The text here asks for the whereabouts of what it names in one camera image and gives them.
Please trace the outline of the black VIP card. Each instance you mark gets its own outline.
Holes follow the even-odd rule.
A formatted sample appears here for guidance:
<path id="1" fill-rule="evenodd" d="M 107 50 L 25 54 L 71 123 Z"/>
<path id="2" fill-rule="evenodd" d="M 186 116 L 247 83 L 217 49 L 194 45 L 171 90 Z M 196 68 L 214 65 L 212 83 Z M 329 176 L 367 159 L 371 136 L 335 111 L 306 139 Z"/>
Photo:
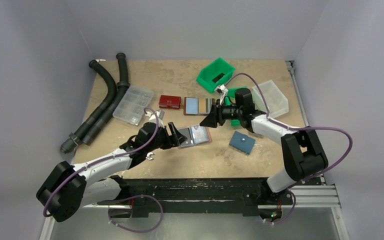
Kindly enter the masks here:
<path id="1" fill-rule="evenodd" d="M 186 137 L 186 140 L 180 145 L 181 148 L 192 147 L 194 145 L 193 137 L 189 127 L 179 129 L 179 132 Z"/>

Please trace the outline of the silver VIP card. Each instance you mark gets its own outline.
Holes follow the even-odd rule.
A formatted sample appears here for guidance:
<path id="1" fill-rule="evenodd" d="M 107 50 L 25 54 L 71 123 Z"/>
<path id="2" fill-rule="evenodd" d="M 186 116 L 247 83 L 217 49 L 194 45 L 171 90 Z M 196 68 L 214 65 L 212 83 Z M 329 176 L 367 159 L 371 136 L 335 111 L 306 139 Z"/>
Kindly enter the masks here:
<path id="1" fill-rule="evenodd" d="M 200 125 L 191 127 L 192 137 L 195 144 L 201 144 L 209 141 L 207 129 Z"/>

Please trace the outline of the pink leather card holder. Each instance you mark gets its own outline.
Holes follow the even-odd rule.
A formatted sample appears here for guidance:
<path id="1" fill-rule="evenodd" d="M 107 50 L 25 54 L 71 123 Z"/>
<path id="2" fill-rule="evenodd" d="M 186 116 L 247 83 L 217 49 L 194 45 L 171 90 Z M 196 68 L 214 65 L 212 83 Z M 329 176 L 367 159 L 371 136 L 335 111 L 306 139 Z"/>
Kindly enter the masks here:
<path id="1" fill-rule="evenodd" d="M 209 129 L 204 126 L 200 126 L 199 124 L 179 128 L 178 131 L 186 137 L 186 140 L 179 146 L 179 148 L 194 147 L 207 144 L 212 141 Z"/>

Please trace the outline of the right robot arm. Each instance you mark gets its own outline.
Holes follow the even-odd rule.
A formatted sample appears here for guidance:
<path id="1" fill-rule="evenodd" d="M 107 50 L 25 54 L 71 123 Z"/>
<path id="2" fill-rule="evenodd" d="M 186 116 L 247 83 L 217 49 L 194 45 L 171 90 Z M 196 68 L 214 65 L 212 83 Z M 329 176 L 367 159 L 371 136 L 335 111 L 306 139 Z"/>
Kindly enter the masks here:
<path id="1" fill-rule="evenodd" d="M 248 88 L 235 91 L 235 102 L 212 104 L 209 114 L 200 122 L 202 127 L 217 128 L 226 120 L 239 120 L 249 132 L 269 138 L 282 149 L 284 167 L 262 183 L 268 194 L 277 194 L 306 177 L 328 167 L 328 159 L 315 130 L 287 127 L 257 110 Z"/>

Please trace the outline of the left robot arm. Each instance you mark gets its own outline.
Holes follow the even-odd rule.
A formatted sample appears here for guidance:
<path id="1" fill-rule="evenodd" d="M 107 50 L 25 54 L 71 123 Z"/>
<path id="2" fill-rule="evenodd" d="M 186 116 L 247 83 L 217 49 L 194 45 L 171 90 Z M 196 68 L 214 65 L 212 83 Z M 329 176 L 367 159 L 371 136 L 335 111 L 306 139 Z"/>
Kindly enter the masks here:
<path id="1" fill-rule="evenodd" d="M 154 150 L 178 147 L 186 140 L 173 122 L 168 126 L 146 122 L 136 135 L 100 158 L 74 165 L 67 161 L 58 163 L 36 193 L 43 205 L 43 216 L 57 222 L 69 219 L 81 207 L 93 184 L 141 164 Z"/>

